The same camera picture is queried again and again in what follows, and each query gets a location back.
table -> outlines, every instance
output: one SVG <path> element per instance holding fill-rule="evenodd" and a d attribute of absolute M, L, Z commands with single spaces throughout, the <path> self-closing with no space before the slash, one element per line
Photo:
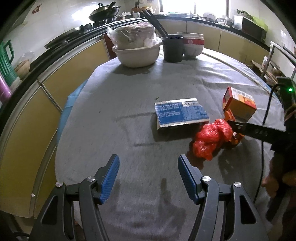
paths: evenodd
<path fill-rule="evenodd" d="M 148 67 L 129 69 L 117 58 L 100 65 L 62 132 L 57 180 L 79 183 L 117 154 L 118 176 L 110 198 L 99 207 L 110 240 L 187 240 L 198 207 L 187 195 L 177 158 L 188 152 L 192 139 L 157 132 L 154 102 L 196 97 L 214 121 L 223 117 L 222 98 L 229 85 L 254 97 L 257 111 L 250 122 L 261 124 L 270 88 L 224 54 L 204 49 L 195 60 L 173 64 L 164 62 L 161 49 L 156 63 Z M 266 125 L 284 129 L 283 120 L 281 104 L 273 96 Z M 265 174 L 273 155 L 269 149 L 265 144 Z M 261 172 L 258 140 L 245 137 L 234 149 L 220 150 L 212 161 L 191 162 L 219 183 L 240 181 L 254 198 Z M 262 217 L 267 201 L 262 188 L 257 202 Z M 80 222 L 77 203 L 75 219 Z"/>

blue and white package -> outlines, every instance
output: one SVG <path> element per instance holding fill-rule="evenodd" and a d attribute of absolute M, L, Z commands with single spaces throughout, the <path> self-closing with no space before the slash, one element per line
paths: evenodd
<path fill-rule="evenodd" d="M 196 98 L 155 102 L 155 111 L 157 129 L 210 121 Z"/>

blue gripper pad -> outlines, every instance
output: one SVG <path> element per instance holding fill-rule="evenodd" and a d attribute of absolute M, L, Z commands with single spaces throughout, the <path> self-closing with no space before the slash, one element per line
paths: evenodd
<path fill-rule="evenodd" d="M 105 168 L 108 168 L 108 170 L 106 171 L 102 182 L 101 195 L 99 198 L 102 204 L 110 197 L 110 193 L 119 170 L 119 157 L 113 154 Z"/>
<path fill-rule="evenodd" d="M 199 204 L 198 191 L 201 191 L 200 178 L 202 177 L 201 172 L 196 172 L 189 163 L 185 155 L 180 155 L 178 158 L 178 169 L 183 180 L 185 189 L 188 193 L 189 198 L 195 203 Z"/>

black cable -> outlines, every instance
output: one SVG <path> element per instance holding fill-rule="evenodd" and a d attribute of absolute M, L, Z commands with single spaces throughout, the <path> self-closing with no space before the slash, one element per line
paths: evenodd
<path fill-rule="evenodd" d="M 265 116 L 263 118 L 263 122 L 262 122 L 262 125 L 264 126 L 265 125 L 265 121 L 266 121 L 266 118 L 267 118 L 267 115 L 268 115 L 268 111 L 269 111 L 269 108 L 270 108 L 270 103 L 271 103 L 271 99 L 272 99 L 272 94 L 274 92 L 274 90 L 279 87 L 279 86 L 285 86 L 285 84 L 282 84 L 282 83 L 277 83 L 275 84 L 272 88 L 271 88 L 271 91 L 270 91 L 270 94 L 269 94 L 269 99 L 268 99 L 268 104 L 267 104 L 267 108 L 266 108 L 266 112 L 265 112 Z M 263 174 L 264 174 L 264 143 L 263 141 L 261 141 L 261 175 L 260 175 L 260 180 L 259 180 L 259 185 L 258 185 L 258 188 L 257 188 L 257 191 L 256 191 L 256 195 L 254 197 L 254 201 L 253 203 L 256 202 L 256 199 L 257 199 L 257 196 L 259 194 L 259 190 L 260 190 L 260 187 L 261 187 L 261 183 L 262 183 L 262 179 L 263 179 Z"/>

cabinet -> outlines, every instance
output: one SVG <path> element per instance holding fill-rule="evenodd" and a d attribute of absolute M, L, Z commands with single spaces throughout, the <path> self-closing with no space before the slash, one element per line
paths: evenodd
<path fill-rule="evenodd" d="M 65 62 L 43 84 L 63 108 L 68 95 L 87 80 L 96 67 L 108 60 L 104 40 L 100 40 Z"/>
<path fill-rule="evenodd" d="M 263 62 L 264 56 L 268 56 L 268 54 L 269 51 L 250 41 L 245 64 L 248 67 L 253 66 L 252 60 L 258 64 L 261 64 Z"/>
<path fill-rule="evenodd" d="M 218 52 L 245 63 L 250 41 L 226 30 L 221 30 Z"/>
<path fill-rule="evenodd" d="M 203 34 L 205 38 L 205 48 L 218 51 L 221 28 L 203 23 L 187 21 L 187 33 Z"/>
<path fill-rule="evenodd" d="M 40 213 L 43 204 L 45 203 L 52 189 L 55 187 L 56 178 L 55 178 L 55 171 L 54 171 L 54 160 L 55 160 L 56 151 L 57 150 L 55 148 L 50 157 L 49 163 L 46 167 L 44 176 L 42 178 L 40 190 L 37 195 L 36 205 L 34 208 L 34 218 L 38 217 L 38 214 Z"/>
<path fill-rule="evenodd" d="M 0 150 L 0 210 L 16 216 L 32 216 L 33 186 L 41 161 L 58 126 L 60 111 L 35 83 L 26 102 L 20 101 L 2 133 Z"/>
<path fill-rule="evenodd" d="M 173 20 L 173 19 L 159 19 L 159 22 L 165 28 L 168 34 L 186 32 L 186 21 Z"/>

